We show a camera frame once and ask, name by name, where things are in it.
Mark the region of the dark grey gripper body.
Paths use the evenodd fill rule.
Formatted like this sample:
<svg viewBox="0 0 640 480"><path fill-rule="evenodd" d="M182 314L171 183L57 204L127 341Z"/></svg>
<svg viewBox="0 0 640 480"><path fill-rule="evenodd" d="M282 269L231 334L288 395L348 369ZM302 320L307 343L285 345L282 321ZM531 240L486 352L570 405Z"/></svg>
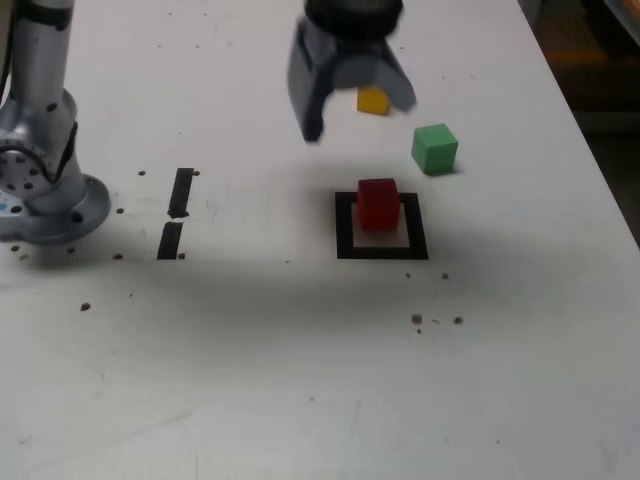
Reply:
<svg viewBox="0 0 640 480"><path fill-rule="evenodd" d="M359 41L325 34L324 42L322 66L326 68L340 68L365 61L379 63L385 60L385 43L382 41Z"/></svg>

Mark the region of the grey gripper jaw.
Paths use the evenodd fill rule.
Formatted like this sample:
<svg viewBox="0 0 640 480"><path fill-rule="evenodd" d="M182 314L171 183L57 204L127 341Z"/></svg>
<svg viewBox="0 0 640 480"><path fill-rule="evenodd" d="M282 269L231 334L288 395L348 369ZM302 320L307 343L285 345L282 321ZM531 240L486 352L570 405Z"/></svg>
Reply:
<svg viewBox="0 0 640 480"><path fill-rule="evenodd" d="M334 91L333 75L339 59L336 39L311 20L299 20L287 67L291 106L306 143L323 134L323 109Z"/></svg>
<svg viewBox="0 0 640 480"><path fill-rule="evenodd" d="M416 105L416 95L388 47L380 52L354 53L340 60L335 69L335 88L377 87L391 105L407 113Z"/></svg>

